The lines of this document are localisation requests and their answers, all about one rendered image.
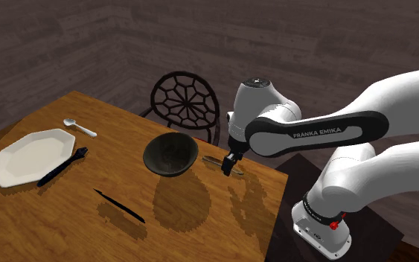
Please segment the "grey butter knife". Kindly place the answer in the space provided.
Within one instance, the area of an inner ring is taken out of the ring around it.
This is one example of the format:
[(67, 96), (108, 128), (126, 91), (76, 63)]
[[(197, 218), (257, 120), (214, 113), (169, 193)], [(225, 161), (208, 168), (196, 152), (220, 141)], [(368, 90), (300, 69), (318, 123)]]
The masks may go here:
[[(221, 169), (221, 165), (222, 165), (222, 163), (223, 163), (223, 160), (220, 160), (220, 159), (214, 158), (213, 156), (203, 156), (203, 157), (202, 157), (202, 159), (203, 159), (204, 161), (207, 161), (207, 162), (209, 162), (209, 163), (212, 163), (212, 164), (215, 164), (215, 165), (219, 166), (219, 167), (220, 167), (220, 169)], [(232, 173), (237, 174), (237, 175), (243, 175), (243, 174), (244, 174), (244, 172), (243, 172), (243, 171), (241, 171), (241, 170), (237, 169), (235, 166), (234, 166), (234, 169), (233, 169)]]

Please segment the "dark brown bowl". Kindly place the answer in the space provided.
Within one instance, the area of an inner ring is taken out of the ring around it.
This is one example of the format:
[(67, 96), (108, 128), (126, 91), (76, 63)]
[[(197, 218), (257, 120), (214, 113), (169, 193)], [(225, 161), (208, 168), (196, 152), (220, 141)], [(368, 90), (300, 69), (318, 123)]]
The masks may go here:
[(153, 173), (175, 177), (193, 165), (198, 152), (198, 144), (192, 137), (181, 132), (168, 132), (155, 137), (146, 146), (143, 162)]

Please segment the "dark round-backed chair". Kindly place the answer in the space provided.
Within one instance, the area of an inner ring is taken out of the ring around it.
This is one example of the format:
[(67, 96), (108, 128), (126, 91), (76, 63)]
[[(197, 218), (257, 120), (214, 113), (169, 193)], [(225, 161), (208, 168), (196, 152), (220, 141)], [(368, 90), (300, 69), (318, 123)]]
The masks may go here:
[(220, 141), (220, 105), (207, 80), (189, 71), (172, 71), (163, 75), (150, 93), (150, 107), (139, 115), (154, 112), (169, 127), (204, 130), (206, 142)]

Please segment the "black knife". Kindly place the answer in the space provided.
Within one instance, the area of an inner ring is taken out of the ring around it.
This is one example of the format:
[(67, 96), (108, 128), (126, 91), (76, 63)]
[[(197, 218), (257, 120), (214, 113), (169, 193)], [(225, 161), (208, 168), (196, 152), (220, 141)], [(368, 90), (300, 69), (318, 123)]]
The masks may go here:
[(106, 199), (107, 201), (109, 201), (110, 203), (112, 203), (113, 205), (115, 205), (116, 207), (120, 208), (121, 210), (125, 211), (129, 215), (131, 215), (134, 218), (136, 218), (141, 223), (146, 223), (143, 217), (141, 217), (140, 215), (138, 215), (137, 213), (135, 213), (134, 211), (132, 211), (130, 208), (126, 207), (125, 205), (123, 205), (121, 203), (119, 203), (118, 201), (116, 201), (115, 199), (111, 198), (110, 196), (105, 195), (102, 191), (99, 191), (98, 189), (93, 188), (93, 190), (95, 192), (97, 192), (99, 195), (101, 195), (104, 199)]

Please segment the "white spoon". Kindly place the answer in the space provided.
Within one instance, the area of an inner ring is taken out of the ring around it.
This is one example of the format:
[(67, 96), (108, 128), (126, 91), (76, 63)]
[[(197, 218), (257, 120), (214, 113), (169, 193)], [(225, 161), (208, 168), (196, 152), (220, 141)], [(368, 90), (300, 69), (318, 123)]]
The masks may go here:
[(67, 127), (70, 127), (70, 126), (76, 127), (76, 128), (80, 129), (85, 134), (87, 134), (91, 137), (96, 137), (97, 136), (96, 132), (93, 132), (89, 129), (86, 129), (85, 127), (80, 126), (79, 124), (77, 124), (77, 122), (74, 119), (66, 118), (66, 119), (63, 120), (63, 123)]

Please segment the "wooden table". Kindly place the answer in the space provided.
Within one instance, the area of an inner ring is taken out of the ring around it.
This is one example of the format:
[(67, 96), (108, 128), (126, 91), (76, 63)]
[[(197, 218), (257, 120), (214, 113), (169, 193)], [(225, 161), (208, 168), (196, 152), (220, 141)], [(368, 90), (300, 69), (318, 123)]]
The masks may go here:
[[(70, 92), (0, 132), (0, 151), (73, 118), (87, 147), (44, 187), (0, 187), (0, 262), (264, 262), (287, 176), (244, 160), (225, 176), (201, 159), (181, 176), (150, 172), (143, 152), (167, 128)], [(93, 188), (144, 218), (141, 223)]]

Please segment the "black fork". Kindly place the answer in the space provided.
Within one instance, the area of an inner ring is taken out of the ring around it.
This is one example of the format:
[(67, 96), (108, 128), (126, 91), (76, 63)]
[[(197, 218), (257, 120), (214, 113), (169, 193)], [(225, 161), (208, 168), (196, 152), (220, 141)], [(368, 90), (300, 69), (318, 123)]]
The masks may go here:
[(88, 153), (87, 147), (80, 147), (78, 148), (74, 155), (71, 156), (69, 159), (65, 160), (62, 164), (54, 168), (52, 171), (47, 173), (43, 176), (36, 184), (37, 187), (42, 187), (43, 185), (50, 182), (53, 178), (59, 175), (63, 170), (65, 170), (72, 162), (84, 158), (85, 155)]

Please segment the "white octagonal plate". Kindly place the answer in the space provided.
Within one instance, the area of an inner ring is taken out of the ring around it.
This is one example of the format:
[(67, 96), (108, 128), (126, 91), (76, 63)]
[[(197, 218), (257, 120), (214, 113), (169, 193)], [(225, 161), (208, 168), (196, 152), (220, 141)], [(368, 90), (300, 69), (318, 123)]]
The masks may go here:
[(71, 157), (75, 136), (52, 129), (32, 132), (0, 151), (0, 187), (39, 181)]

